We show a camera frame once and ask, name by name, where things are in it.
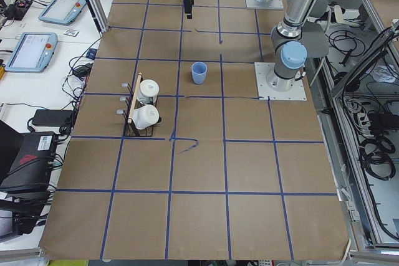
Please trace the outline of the wooden rack dowel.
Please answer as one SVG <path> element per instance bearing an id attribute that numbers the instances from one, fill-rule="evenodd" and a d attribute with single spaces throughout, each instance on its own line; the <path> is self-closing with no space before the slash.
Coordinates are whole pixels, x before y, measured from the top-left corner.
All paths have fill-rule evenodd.
<path id="1" fill-rule="evenodd" d="M 136 101 L 137 101 L 137 95 L 138 95 L 138 91 L 140 89 L 140 83 L 142 81 L 142 78 L 143 78 L 143 75 L 142 75 L 141 72 L 139 72 L 138 75 L 137 75 L 137 79 L 136 79 L 135 85 L 134 85 L 132 99 L 131 99 L 131 102 L 130 102 L 130 108 L 129 108 L 129 111 L 128 111 L 128 120 L 127 121 L 128 121 L 129 124 L 133 123 L 133 112 L 134 112 L 134 109 L 135 109 L 135 104 L 136 104 Z"/>

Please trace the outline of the upper teach pendant tablet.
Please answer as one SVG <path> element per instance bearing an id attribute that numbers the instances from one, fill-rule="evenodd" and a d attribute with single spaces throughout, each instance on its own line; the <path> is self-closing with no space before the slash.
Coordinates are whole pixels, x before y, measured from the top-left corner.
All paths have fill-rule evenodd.
<path id="1" fill-rule="evenodd" d="M 40 13 L 43 22 L 66 26 L 74 22 L 86 5 L 86 0 L 52 0 Z"/>

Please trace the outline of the teach pendant tablet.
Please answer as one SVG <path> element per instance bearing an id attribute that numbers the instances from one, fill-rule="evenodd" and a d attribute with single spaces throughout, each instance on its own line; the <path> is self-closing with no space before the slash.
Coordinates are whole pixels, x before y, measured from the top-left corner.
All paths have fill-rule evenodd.
<path id="1" fill-rule="evenodd" d="M 42 72 L 48 66 L 57 43 L 56 33 L 24 32 L 5 66 L 5 71 L 13 73 Z"/>
<path id="2" fill-rule="evenodd" d="M 52 0 L 40 13 L 43 22 L 66 26 L 74 22 L 86 5 L 86 0 Z"/>

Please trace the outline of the white mug rack end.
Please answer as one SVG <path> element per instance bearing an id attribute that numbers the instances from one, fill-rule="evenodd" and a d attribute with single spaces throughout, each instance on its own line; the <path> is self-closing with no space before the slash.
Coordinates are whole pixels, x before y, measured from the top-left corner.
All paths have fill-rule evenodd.
<path id="1" fill-rule="evenodd" d="M 144 105 L 153 105 L 156 102 L 159 90 L 159 85 L 154 80 L 143 80 L 139 86 L 137 100 Z"/>
<path id="2" fill-rule="evenodd" d="M 160 114 L 158 109 L 153 105 L 144 105 L 140 108 L 134 109 L 133 123 L 139 130 L 143 130 L 149 126 L 158 123 Z"/>

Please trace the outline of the white mug near rack end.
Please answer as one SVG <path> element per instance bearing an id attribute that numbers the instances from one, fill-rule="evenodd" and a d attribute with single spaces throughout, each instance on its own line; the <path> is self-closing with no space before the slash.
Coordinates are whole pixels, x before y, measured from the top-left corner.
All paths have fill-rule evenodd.
<path id="1" fill-rule="evenodd" d="M 153 105 L 144 105 L 140 108 L 134 109 L 133 123 L 139 130 L 143 130 L 149 126 L 158 123 L 160 114 L 158 109 Z"/>

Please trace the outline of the black power adapter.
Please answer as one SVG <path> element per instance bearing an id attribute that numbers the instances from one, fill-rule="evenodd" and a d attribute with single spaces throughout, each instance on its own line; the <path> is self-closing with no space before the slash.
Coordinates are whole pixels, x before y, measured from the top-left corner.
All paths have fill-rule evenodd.
<path id="1" fill-rule="evenodd" d="M 36 110 L 31 123 L 34 126 L 60 127 L 72 118 L 72 110 Z"/>

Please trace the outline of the white mug far rack end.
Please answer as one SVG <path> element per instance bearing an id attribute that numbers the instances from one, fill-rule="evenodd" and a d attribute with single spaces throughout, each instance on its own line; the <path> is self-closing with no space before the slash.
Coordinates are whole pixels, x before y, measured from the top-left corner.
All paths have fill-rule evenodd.
<path id="1" fill-rule="evenodd" d="M 139 86 L 137 100 L 144 105 L 153 105 L 156 102 L 159 90 L 159 85 L 154 80 L 143 80 Z"/>

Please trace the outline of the lower teach pendant tablet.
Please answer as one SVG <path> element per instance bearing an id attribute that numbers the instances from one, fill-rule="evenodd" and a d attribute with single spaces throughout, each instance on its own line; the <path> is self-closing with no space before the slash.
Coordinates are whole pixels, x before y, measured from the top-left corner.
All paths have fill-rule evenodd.
<path id="1" fill-rule="evenodd" d="M 57 43 L 56 33 L 24 32 L 5 66 L 5 71 L 13 73 L 42 72 L 48 66 Z"/>

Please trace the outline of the black computer box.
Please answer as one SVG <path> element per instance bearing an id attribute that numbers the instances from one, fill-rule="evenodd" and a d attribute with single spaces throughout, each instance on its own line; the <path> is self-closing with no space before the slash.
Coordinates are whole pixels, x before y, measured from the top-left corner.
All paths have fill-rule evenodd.
<path id="1" fill-rule="evenodd" d="M 53 131 L 19 133 L 1 122 L 1 192 L 6 197 L 44 199 L 50 194 L 57 139 Z"/>

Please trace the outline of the light blue plastic cup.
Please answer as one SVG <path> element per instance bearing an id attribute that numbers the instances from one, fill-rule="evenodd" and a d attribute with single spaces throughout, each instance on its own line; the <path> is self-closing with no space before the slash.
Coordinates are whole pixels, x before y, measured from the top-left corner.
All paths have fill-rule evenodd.
<path id="1" fill-rule="evenodd" d="M 201 85 L 204 83 L 208 66 L 204 62 L 195 62 L 191 66 L 191 75 L 195 84 Z"/>

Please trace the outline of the grey office chair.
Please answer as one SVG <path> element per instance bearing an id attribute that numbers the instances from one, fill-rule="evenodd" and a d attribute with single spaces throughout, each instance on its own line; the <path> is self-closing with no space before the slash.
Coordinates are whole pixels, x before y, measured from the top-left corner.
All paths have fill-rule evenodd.
<path id="1" fill-rule="evenodd" d="M 317 0 L 302 28 L 300 42 L 307 49 L 308 59 L 325 57 L 329 54 L 329 43 L 323 28 L 320 24 L 309 20 L 311 17 L 316 19 L 322 17 L 329 8 L 329 0 Z"/>

